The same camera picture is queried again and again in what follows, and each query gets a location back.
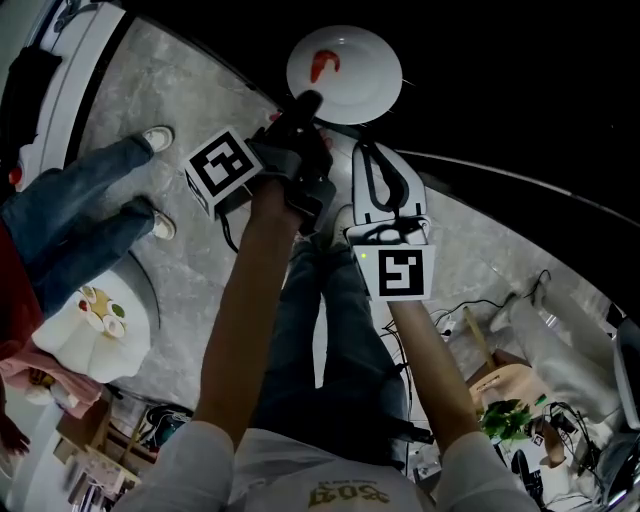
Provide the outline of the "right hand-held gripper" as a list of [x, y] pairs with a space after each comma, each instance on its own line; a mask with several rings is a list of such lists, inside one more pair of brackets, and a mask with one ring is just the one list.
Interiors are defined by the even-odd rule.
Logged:
[[[374, 170], [386, 187], [382, 197], [375, 188]], [[346, 229], [345, 238], [369, 298], [429, 299], [436, 247], [427, 240], [430, 219], [420, 216], [427, 212], [427, 204], [418, 173], [386, 146], [358, 142], [352, 154], [352, 203], [355, 223], [363, 225]]]

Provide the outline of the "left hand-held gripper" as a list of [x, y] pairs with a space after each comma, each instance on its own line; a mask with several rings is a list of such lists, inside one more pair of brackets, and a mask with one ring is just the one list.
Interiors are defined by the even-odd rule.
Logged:
[[303, 218], [301, 232], [320, 230], [336, 195], [333, 159], [312, 124], [322, 103], [319, 92], [306, 90], [253, 137], [226, 127], [186, 157], [187, 185], [209, 218], [222, 219], [249, 202], [263, 179], [276, 179], [285, 203]]

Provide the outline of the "white plate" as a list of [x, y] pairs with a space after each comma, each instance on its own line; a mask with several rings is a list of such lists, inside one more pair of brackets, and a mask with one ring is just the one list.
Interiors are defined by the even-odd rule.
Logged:
[[[319, 50], [335, 52], [338, 73], [328, 63], [319, 80], [310, 82], [311, 64]], [[400, 60], [392, 47], [375, 33], [349, 25], [320, 28], [301, 39], [286, 68], [293, 96], [315, 90], [323, 97], [316, 117], [338, 125], [357, 125], [385, 114], [398, 99], [402, 84]]]

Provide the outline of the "person's right forearm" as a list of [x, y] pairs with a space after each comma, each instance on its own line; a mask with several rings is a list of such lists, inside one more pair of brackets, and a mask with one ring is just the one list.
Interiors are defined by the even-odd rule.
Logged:
[[466, 382], [447, 344], [420, 301], [391, 302], [420, 404], [441, 453], [479, 430]]

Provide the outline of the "person's left forearm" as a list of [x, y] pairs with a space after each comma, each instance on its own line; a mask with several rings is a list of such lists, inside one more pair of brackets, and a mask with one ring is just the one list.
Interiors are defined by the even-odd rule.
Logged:
[[193, 419], [238, 445], [267, 368], [277, 307], [300, 216], [275, 179], [260, 183], [206, 347]]

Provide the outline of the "person's right shoe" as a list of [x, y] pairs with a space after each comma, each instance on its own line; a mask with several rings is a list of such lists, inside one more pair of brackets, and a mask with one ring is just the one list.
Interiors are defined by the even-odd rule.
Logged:
[[346, 238], [346, 231], [355, 225], [354, 221], [354, 208], [352, 204], [344, 205], [337, 212], [333, 228], [332, 236], [329, 247], [331, 249], [338, 246], [347, 246], [348, 240]]

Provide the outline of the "person's blue jeans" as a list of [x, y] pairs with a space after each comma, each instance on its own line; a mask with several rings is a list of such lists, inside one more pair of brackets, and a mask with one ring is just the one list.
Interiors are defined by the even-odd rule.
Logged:
[[401, 470], [404, 445], [386, 420], [406, 416], [404, 381], [349, 249], [296, 243], [252, 427]]

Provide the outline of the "round wooden side table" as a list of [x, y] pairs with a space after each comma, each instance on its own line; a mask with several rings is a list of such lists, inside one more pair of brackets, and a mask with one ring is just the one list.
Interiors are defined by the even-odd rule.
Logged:
[[559, 467], [566, 461], [561, 436], [551, 425], [551, 392], [522, 359], [498, 350], [468, 384], [479, 422], [485, 409], [499, 400], [519, 399], [530, 407], [532, 419], [526, 427], [528, 437], [507, 441], [491, 439], [493, 444], [513, 449], [518, 443], [530, 442], [542, 449], [539, 464], [548, 468]]

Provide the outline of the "green artificial plant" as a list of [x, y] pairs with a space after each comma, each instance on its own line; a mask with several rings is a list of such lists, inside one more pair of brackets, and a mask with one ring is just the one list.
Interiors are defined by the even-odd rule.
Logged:
[[522, 440], [531, 419], [530, 407], [519, 399], [499, 400], [485, 409], [480, 425], [492, 440]]

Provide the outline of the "black backpack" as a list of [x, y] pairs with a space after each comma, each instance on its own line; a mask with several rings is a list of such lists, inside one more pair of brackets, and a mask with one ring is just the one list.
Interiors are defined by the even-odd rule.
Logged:
[[32, 45], [11, 63], [0, 101], [0, 169], [13, 168], [20, 148], [34, 141], [42, 102], [61, 62], [61, 56]]

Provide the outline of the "yellow tray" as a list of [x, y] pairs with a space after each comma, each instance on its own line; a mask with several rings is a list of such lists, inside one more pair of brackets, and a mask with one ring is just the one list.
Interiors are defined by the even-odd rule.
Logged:
[[[75, 301], [75, 304], [76, 304], [76, 308], [79, 310], [79, 312], [80, 312], [81, 316], [84, 318], [84, 320], [85, 320], [86, 322], [87, 322], [87, 320], [86, 320], [86, 315], [87, 315], [89, 312], [96, 313], [97, 315], [99, 315], [99, 316], [102, 318], [102, 320], [103, 320], [103, 317], [104, 317], [104, 316], [107, 316], [107, 315], [112, 316], [112, 315], [110, 315], [110, 314], [109, 314], [109, 312], [108, 312], [107, 304], [108, 304], [108, 302], [109, 302], [109, 301], [114, 301], [114, 300], [112, 300], [112, 299], [111, 299], [111, 298], [110, 298], [110, 297], [109, 297], [109, 296], [108, 296], [108, 295], [107, 295], [103, 290], [101, 290], [101, 289], [99, 289], [99, 288], [95, 288], [95, 287], [93, 287], [93, 288], [96, 290], [96, 294], [97, 294], [97, 302], [96, 302], [96, 303], [94, 303], [94, 304], [91, 304], [89, 301], [87, 301], [87, 300], [86, 300], [86, 298], [85, 298], [85, 297], [83, 296], [83, 294], [80, 292], [80, 289], [75, 293], [74, 301]], [[90, 304], [90, 306], [91, 306], [91, 310], [90, 310], [89, 312], [81, 311], [81, 310], [77, 307], [77, 302], [78, 302], [79, 300], [81, 300], [81, 299], [85, 299], [85, 300]], [[125, 317], [124, 319], [119, 319], [118, 317], [115, 317], [115, 318], [117, 318], [118, 320], [120, 320], [120, 321], [122, 322], [122, 324], [125, 326], [125, 329], [127, 329], [127, 327], [126, 327], [126, 322], [125, 322], [126, 317]], [[103, 332], [98, 332], [98, 333], [101, 333], [101, 334], [103, 334], [103, 335], [105, 335], [105, 336], [107, 336], [107, 337], [109, 337], [109, 338], [113, 338], [113, 339], [121, 339], [121, 338], [114, 338], [114, 337], [111, 337], [111, 336], [109, 336], [107, 333], [105, 333], [104, 331], [103, 331]]]

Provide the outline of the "person's white shirt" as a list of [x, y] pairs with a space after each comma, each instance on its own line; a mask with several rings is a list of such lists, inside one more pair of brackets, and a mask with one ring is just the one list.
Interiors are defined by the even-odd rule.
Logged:
[[483, 433], [447, 449], [436, 500], [390, 466], [249, 429], [238, 447], [192, 421], [112, 512], [540, 512]]

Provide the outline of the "white round pouf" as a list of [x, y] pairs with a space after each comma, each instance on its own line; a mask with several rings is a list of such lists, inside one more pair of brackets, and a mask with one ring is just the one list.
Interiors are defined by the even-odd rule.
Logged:
[[135, 376], [151, 348], [159, 327], [155, 292], [144, 274], [122, 277], [113, 270], [85, 284], [103, 290], [126, 311], [126, 333], [121, 339], [95, 331], [74, 301], [76, 289], [64, 306], [34, 334], [35, 345], [53, 355], [67, 369], [99, 383]]

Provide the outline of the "pink blanket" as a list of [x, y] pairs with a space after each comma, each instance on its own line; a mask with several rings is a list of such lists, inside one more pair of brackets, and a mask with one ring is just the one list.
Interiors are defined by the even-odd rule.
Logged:
[[36, 405], [56, 402], [71, 416], [81, 419], [102, 394], [102, 385], [90, 377], [61, 366], [33, 344], [0, 361], [4, 382], [21, 390]]

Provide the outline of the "brown cardboard box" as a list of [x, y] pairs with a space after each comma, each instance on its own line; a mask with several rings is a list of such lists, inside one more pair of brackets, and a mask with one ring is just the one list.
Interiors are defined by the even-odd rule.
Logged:
[[87, 446], [97, 449], [104, 444], [110, 419], [111, 403], [100, 400], [82, 418], [65, 413], [56, 430], [65, 441], [79, 450], [84, 450]]

